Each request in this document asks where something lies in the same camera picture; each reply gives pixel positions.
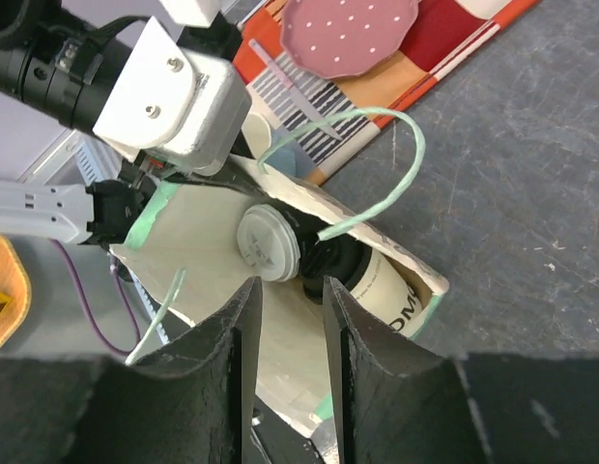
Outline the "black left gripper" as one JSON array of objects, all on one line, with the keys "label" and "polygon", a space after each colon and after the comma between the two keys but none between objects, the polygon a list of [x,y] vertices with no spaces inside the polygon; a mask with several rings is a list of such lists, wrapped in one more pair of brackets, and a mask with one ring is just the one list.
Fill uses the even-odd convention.
[{"label": "black left gripper", "polygon": [[179,184],[189,184],[200,179],[210,179],[215,174],[203,174],[181,169],[170,162],[161,161],[141,152],[135,162],[123,160],[118,180],[134,189],[152,193],[154,183],[167,180]]}]

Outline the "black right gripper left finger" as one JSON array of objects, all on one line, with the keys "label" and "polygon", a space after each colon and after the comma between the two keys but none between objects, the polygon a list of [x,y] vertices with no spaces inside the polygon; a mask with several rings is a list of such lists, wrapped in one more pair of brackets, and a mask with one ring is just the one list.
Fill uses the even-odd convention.
[{"label": "black right gripper left finger", "polygon": [[262,283],[124,365],[0,356],[0,463],[239,463],[253,413]]}]

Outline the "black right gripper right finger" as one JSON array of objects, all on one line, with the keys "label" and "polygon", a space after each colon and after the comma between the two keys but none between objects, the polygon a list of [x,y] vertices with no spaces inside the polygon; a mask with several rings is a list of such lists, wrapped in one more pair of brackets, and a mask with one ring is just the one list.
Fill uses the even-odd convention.
[{"label": "black right gripper right finger", "polygon": [[324,323],[344,463],[599,463],[599,356],[444,358],[337,280]]}]

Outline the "black plastic cup lid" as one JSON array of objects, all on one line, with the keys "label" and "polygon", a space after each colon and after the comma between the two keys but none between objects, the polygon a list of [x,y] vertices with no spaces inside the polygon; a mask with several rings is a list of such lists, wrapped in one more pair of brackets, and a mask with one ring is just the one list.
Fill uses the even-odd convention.
[{"label": "black plastic cup lid", "polygon": [[372,247],[350,235],[319,242],[300,261],[299,279],[304,295],[320,305],[326,276],[353,290],[365,275],[371,257]]}]

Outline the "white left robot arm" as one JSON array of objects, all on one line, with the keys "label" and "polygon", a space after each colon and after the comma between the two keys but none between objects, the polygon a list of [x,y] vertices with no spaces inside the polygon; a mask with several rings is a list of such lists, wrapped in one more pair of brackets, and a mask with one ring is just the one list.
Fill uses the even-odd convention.
[{"label": "white left robot arm", "polygon": [[124,241],[150,200],[154,173],[185,184],[249,157],[242,125],[251,99],[233,61],[238,26],[217,1],[167,1],[171,38],[144,18],[134,46],[126,15],[95,27],[58,1],[0,1],[0,92],[94,136],[128,163],[126,178],[89,186],[0,180],[0,234],[105,247]]}]

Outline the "black paper cup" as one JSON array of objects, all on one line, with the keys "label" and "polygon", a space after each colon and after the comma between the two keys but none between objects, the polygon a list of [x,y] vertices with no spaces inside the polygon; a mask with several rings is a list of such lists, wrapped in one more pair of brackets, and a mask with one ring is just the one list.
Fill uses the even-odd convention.
[{"label": "black paper cup", "polygon": [[304,213],[288,204],[274,202],[273,207],[280,212],[291,225],[291,228],[296,235],[301,255],[304,255],[309,249],[317,244],[318,233],[327,227],[326,223],[320,218]]}]

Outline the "green patterned paper bag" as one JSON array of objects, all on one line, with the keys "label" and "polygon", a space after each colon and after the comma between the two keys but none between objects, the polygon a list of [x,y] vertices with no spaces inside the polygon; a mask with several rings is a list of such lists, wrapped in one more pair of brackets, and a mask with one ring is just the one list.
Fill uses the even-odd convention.
[{"label": "green patterned paper bag", "polygon": [[111,248],[158,301],[197,324],[247,279],[263,282],[257,396],[304,436],[332,415],[321,309],[304,293],[311,246],[339,255],[358,302],[392,330],[417,335],[448,281],[371,221],[414,181],[426,140],[413,127],[414,161],[387,197],[363,213],[263,160],[231,157],[195,184],[164,181],[125,241]]}]

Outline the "white paper cup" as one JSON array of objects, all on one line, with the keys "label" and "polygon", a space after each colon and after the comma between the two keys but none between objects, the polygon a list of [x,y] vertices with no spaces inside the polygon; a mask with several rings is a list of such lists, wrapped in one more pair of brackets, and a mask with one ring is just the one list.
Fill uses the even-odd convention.
[{"label": "white paper cup", "polygon": [[365,247],[358,269],[346,283],[364,309],[395,332],[411,337],[420,328],[422,303],[413,287],[385,256]]}]

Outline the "white plastic cup lid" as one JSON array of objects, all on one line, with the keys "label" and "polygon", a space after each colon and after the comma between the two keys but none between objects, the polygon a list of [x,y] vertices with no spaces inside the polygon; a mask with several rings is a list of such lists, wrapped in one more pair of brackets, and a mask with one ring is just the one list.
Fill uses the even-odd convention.
[{"label": "white plastic cup lid", "polygon": [[237,243],[244,262],[269,282],[297,276],[300,247],[291,225],[272,205],[248,208],[239,223]]}]

